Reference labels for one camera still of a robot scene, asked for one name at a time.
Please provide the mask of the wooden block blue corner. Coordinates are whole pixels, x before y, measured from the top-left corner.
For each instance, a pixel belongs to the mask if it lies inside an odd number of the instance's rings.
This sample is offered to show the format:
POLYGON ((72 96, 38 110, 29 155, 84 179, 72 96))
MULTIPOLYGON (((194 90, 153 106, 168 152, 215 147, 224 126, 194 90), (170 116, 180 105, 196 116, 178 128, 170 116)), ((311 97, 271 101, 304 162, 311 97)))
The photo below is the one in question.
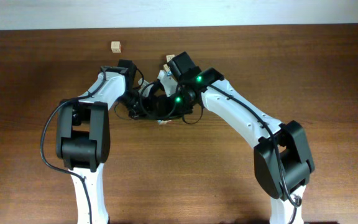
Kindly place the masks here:
POLYGON ((165 125, 168 124, 169 122, 172 122, 172 120, 157 120, 157 123, 159 125, 165 125))

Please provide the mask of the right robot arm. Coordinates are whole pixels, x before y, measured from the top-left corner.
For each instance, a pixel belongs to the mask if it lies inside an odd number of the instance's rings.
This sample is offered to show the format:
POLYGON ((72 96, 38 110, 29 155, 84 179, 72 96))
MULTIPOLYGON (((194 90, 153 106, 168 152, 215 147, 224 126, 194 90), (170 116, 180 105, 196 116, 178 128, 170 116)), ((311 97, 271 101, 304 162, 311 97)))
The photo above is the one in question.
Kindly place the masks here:
POLYGON ((213 68, 189 79, 161 70, 157 80, 180 106, 186 103, 185 94, 194 91, 205 109, 225 120, 253 148, 255 178, 270 197, 271 223, 304 222, 303 194, 315 165, 301 124, 284 124, 259 110, 213 68))

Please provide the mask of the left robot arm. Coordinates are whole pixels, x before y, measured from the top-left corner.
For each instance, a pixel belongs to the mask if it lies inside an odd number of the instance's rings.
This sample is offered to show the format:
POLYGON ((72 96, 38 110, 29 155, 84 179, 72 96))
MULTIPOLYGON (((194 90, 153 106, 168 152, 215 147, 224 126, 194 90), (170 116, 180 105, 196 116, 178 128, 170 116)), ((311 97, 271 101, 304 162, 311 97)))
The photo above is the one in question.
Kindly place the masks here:
POLYGON ((109 110, 116 102, 134 108, 152 93, 152 84, 132 82, 138 68, 131 62, 101 67, 97 80, 81 96, 63 100, 53 111, 58 116, 56 154, 75 188, 78 223, 109 223, 104 202, 103 169, 110 151, 109 110))

